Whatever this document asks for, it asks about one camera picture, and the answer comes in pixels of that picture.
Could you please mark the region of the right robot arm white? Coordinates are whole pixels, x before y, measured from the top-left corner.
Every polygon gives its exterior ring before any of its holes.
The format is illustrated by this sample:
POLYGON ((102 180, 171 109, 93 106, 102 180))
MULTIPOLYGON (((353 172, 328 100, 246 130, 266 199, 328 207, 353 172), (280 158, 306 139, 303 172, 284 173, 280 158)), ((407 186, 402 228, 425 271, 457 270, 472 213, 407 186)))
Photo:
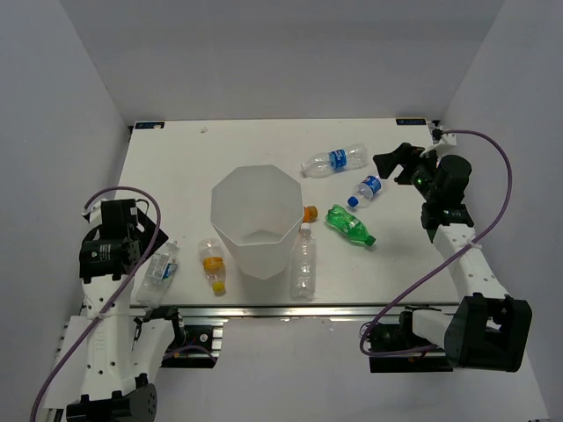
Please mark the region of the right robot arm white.
POLYGON ((396 167, 395 182, 423 197, 421 224, 448 261, 460 303, 449 315, 436 307, 408 306, 395 324, 368 330, 372 372, 448 372, 456 367, 514 373, 522 365, 532 310, 496 279, 475 243, 474 223, 463 203, 472 167, 456 155, 438 157, 400 144, 373 157, 381 178, 396 167))

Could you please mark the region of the clear bottle yellow cap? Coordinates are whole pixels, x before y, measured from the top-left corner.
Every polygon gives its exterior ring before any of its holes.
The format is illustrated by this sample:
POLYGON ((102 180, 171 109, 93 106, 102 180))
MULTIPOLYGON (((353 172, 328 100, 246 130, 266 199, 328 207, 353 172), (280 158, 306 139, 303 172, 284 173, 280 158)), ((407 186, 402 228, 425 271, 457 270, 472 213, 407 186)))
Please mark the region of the clear bottle yellow cap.
POLYGON ((208 283, 215 295, 226 293, 226 268, 221 243, 214 238, 198 244, 199 258, 208 283))

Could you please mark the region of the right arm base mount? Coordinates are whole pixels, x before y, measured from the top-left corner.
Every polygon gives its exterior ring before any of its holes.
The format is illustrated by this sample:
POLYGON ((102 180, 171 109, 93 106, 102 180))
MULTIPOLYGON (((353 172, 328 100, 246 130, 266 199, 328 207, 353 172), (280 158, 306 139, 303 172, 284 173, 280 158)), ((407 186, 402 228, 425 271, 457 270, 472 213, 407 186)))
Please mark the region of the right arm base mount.
MULTIPOLYGON (((415 310, 421 308, 407 306, 398 315, 396 323, 378 322, 367 335, 369 350, 373 353, 383 353, 430 346, 429 341, 413 334, 415 310)), ((448 373, 452 372, 453 368, 443 350, 435 347, 433 351, 369 357, 369 371, 372 374, 448 373)))

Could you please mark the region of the green plastic bottle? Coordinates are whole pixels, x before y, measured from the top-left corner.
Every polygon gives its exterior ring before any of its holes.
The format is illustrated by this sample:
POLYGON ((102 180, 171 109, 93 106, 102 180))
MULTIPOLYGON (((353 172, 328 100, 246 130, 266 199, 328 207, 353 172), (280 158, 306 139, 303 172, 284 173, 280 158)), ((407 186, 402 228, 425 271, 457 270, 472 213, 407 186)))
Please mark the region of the green plastic bottle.
POLYGON ((366 226, 340 205, 334 204, 327 211, 325 222, 352 243, 371 247, 376 242, 366 226))

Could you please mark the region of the clear water bottle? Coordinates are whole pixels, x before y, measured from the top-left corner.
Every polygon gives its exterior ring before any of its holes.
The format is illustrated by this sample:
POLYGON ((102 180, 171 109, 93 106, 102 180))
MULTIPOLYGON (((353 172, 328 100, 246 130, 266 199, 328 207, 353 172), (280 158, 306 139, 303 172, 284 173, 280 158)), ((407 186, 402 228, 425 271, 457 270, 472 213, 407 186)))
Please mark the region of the clear water bottle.
POLYGON ((161 305, 178 267, 178 252, 178 242, 170 239, 151 256, 136 294, 136 300, 144 308, 155 309, 161 305))

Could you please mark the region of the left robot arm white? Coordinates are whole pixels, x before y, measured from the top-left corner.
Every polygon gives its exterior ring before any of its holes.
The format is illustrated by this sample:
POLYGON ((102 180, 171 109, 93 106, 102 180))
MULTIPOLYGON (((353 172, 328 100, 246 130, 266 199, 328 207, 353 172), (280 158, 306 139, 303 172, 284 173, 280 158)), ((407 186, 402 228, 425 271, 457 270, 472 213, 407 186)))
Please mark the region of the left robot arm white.
POLYGON ((69 421, 152 421, 157 415, 153 378, 165 350, 186 340, 186 329, 156 319, 136 338, 130 316, 134 271, 154 251, 160 230, 135 200, 101 201, 86 211, 93 229, 79 252, 79 277, 90 330, 79 398, 66 407, 69 421))

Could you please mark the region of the orange juice bottle orange cap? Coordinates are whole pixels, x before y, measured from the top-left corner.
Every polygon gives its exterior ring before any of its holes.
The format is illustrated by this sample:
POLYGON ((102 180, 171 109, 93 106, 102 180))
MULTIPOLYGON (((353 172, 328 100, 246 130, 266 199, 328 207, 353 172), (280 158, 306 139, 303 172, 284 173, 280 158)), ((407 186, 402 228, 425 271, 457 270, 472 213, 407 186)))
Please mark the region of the orange juice bottle orange cap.
POLYGON ((315 206, 303 208, 303 222, 314 222, 318 218, 318 210, 315 206))

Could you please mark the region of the clear bottle white cap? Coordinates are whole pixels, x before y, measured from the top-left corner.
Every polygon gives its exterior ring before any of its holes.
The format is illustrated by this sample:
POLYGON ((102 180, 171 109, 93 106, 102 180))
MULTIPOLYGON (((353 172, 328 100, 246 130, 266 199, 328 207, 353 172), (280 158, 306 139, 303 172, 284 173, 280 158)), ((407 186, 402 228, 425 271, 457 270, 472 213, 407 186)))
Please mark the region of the clear bottle white cap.
POLYGON ((311 225, 304 222, 292 249, 290 295, 296 300, 310 300, 316 289, 317 242, 311 225))

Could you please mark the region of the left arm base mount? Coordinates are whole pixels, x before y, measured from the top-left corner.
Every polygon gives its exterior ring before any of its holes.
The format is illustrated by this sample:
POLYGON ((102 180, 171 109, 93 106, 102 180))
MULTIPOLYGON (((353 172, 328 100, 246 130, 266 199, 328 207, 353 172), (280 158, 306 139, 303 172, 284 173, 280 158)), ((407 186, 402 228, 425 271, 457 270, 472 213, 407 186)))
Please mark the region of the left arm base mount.
POLYGON ((219 325, 210 321, 203 323, 183 319, 176 306, 161 306, 148 309, 142 316, 134 318, 134 341, 138 342, 148 330, 149 322, 164 320, 172 327, 174 338, 164 351, 161 360, 163 368, 211 369, 215 367, 220 346, 214 341, 219 339, 219 325))

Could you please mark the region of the clear bottle blue label large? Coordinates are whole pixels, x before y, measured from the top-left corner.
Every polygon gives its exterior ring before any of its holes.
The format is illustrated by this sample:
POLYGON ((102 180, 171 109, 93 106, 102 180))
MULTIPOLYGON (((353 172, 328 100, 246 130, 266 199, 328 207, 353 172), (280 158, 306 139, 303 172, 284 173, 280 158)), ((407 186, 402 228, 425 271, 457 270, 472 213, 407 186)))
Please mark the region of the clear bottle blue label large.
POLYGON ((300 170, 306 178, 325 178, 335 173, 361 169, 368 161, 366 145, 358 143, 344 149, 319 153, 301 163, 300 170))

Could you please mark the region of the small bottle blue cap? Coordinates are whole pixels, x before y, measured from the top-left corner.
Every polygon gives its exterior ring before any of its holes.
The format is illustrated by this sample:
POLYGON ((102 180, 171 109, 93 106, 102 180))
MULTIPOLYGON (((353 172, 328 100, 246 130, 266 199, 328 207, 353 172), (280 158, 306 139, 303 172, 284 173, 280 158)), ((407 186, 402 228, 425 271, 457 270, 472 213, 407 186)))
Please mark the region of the small bottle blue cap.
POLYGON ((377 176, 368 175, 356 187, 347 200, 347 205, 352 209, 367 207, 381 190, 381 181, 377 176))

